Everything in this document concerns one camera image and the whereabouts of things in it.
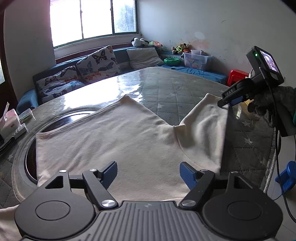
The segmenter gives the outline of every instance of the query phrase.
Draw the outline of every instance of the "gray glove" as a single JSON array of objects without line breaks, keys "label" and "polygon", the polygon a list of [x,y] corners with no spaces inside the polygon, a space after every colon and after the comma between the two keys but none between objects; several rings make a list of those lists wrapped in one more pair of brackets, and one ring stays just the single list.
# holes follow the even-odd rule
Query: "gray glove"
[{"label": "gray glove", "polygon": [[[272,90],[276,102],[281,102],[290,112],[291,118],[293,119],[296,110],[296,90],[290,86],[278,86]],[[248,111],[255,112],[258,116],[263,116],[264,120],[268,123],[268,126],[272,128],[275,127],[274,102],[269,89],[254,97],[254,101],[248,105]]]}]

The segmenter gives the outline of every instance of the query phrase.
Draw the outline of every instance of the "red plastic stool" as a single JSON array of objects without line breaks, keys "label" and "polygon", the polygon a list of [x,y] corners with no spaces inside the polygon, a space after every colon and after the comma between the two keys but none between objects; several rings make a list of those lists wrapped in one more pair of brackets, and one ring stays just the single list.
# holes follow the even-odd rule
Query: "red plastic stool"
[{"label": "red plastic stool", "polygon": [[249,77],[249,73],[241,71],[239,69],[233,69],[230,71],[227,85],[232,86],[235,82],[238,82],[244,79],[245,77]]}]

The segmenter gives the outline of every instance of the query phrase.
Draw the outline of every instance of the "window sill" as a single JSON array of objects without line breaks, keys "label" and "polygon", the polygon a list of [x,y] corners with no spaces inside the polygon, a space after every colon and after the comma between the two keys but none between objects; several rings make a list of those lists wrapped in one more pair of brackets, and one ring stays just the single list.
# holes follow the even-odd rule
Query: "window sill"
[{"label": "window sill", "polygon": [[77,43],[72,43],[66,46],[62,46],[54,49],[55,58],[61,58],[70,54],[74,54],[77,52],[81,52],[84,50],[107,46],[107,45],[115,45],[121,43],[130,42],[133,38],[141,38],[141,34],[123,34],[123,35],[114,35],[107,37],[100,37],[95,39],[88,39]]}]

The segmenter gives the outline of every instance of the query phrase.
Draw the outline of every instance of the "metal pivot bolt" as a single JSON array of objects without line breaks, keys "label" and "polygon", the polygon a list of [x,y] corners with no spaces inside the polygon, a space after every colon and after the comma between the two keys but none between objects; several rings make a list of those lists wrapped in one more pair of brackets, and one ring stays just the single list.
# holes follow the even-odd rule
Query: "metal pivot bolt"
[{"label": "metal pivot bolt", "polygon": [[193,207],[196,205],[196,202],[193,200],[184,200],[183,202],[181,202],[181,204],[184,207]]},{"label": "metal pivot bolt", "polygon": [[116,205],[116,202],[114,200],[107,199],[102,201],[102,206],[104,207],[113,207],[115,205]]}]

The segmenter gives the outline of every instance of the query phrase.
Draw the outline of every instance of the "sofa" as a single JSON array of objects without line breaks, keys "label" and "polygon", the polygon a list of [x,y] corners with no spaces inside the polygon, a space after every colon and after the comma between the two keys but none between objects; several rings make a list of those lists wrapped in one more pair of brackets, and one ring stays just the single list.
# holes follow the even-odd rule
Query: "sofa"
[{"label": "sofa", "polygon": [[[154,47],[157,50],[161,59],[172,58],[172,57],[180,58],[181,62],[180,62],[179,66],[163,65],[162,67],[164,67],[164,68],[169,68],[169,69],[173,69],[173,70],[176,70],[179,72],[200,76],[200,77],[210,79],[215,82],[222,83],[222,84],[224,84],[227,79],[227,76],[224,74],[221,74],[221,73],[206,72],[206,71],[202,71],[202,70],[198,70],[198,69],[192,69],[192,68],[185,67],[184,66],[184,59],[181,58],[181,55],[172,55],[171,52],[161,50],[156,46],[146,46],[146,47]],[[129,59],[129,56],[127,53],[127,49],[132,49],[132,48],[142,48],[142,47],[127,47],[127,48],[113,50],[116,60],[119,63],[119,66],[122,70],[120,74],[125,74],[128,72],[134,71],[134,69],[131,68],[130,59]],[[86,56],[82,56],[79,58],[68,60],[66,62],[57,64],[54,67],[51,67],[45,71],[42,71],[42,72],[34,75],[33,76],[33,83],[34,83],[35,87],[33,89],[26,91],[23,94],[23,96],[21,97],[21,99],[17,105],[16,112],[18,114],[20,114],[28,108],[34,109],[42,104],[42,99],[41,99],[41,96],[38,92],[38,83],[36,83],[38,80],[46,78],[48,76],[52,76],[67,67],[76,65],[80,60],[84,59],[85,57]]]}]

